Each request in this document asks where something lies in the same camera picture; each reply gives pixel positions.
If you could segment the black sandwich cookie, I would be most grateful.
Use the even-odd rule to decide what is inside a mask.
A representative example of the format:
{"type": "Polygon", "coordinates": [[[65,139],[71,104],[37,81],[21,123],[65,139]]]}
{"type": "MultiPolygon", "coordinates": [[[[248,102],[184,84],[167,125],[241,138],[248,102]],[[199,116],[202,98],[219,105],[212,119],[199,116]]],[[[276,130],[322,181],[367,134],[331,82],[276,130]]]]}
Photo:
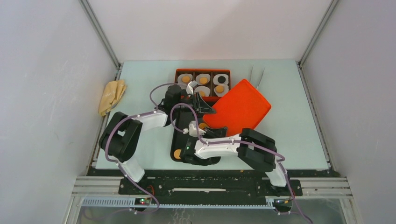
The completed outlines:
{"type": "Polygon", "coordinates": [[[217,81],[218,81],[219,84],[225,83],[226,80],[227,80],[227,78],[225,76],[218,76],[217,77],[217,81]]]}

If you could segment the orange box lid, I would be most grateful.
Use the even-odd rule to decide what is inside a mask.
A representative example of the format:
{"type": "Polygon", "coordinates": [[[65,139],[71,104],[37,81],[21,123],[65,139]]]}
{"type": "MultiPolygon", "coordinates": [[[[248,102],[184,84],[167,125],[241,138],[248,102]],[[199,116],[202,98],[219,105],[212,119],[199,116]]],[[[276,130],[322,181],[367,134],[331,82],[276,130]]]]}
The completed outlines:
{"type": "Polygon", "coordinates": [[[269,101],[246,79],[238,82],[212,107],[214,114],[206,114],[203,121],[211,128],[227,128],[226,136],[255,129],[271,109],[269,101]]]}

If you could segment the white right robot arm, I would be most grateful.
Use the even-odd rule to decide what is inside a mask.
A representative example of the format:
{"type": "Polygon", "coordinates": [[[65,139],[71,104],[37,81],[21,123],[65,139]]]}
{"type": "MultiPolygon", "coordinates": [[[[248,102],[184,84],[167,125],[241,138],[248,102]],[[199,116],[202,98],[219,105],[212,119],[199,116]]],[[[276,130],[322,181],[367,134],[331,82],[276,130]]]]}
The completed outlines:
{"type": "Polygon", "coordinates": [[[244,128],[236,135],[226,136],[227,128],[184,129],[189,137],[184,146],[174,152],[174,157],[184,163],[209,166],[222,157],[238,157],[255,171],[265,173],[277,195],[284,195],[290,189],[287,172],[281,166],[285,158],[277,152],[275,141],[253,129],[244,128]]]}

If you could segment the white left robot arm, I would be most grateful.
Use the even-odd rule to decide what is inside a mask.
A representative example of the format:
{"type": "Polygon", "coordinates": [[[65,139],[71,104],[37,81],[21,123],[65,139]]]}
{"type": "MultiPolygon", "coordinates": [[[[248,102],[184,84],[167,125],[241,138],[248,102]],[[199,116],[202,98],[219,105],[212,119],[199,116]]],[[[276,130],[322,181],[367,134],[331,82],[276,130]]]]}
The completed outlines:
{"type": "Polygon", "coordinates": [[[215,110],[201,96],[193,93],[193,88],[185,84],[168,83],[167,91],[154,110],[126,115],[116,112],[99,139],[99,146],[105,151],[105,158],[114,162],[128,178],[130,189],[143,194],[148,182],[142,177],[144,169],[134,157],[140,134],[157,127],[165,127],[174,122],[171,116],[176,111],[186,111],[191,107],[197,114],[214,114],[215,110]]]}

